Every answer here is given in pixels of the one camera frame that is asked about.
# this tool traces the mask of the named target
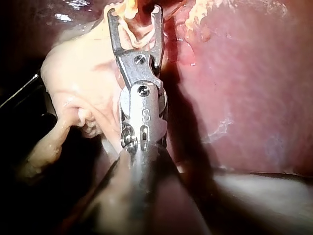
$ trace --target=metal rivet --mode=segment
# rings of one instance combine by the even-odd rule
[[[135,57],[134,61],[135,61],[135,64],[142,65],[146,62],[146,58],[144,55],[138,55]]]
[[[150,94],[150,88],[143,85],[143,86],[140,86],[138,88],[138,94],[141,96],[141,97],[146,97]]]

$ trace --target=screw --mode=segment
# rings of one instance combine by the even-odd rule
[[[135,57],[134,61],[137,65],[143,65],[146,62],[146,58],[144,55],[138,55]]]
[[[150,94],[150,88],[147,87],[147,86],[140,86],[138,88],[138,94],[141,96],[141,97],[146,97]]]

